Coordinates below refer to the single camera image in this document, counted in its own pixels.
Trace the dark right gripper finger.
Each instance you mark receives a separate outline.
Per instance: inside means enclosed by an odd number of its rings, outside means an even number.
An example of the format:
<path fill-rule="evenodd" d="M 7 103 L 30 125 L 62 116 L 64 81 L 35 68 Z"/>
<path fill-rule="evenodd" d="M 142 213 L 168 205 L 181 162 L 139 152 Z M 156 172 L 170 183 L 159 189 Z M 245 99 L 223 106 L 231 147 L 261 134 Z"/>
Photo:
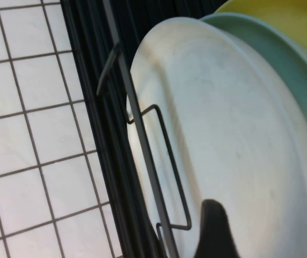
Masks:
<path fill-rule="evenodd" d="M 228 216 L 221 203 L 205 199 L 201 205 L 200 238 L 195 257 L 239 257 Z"/>

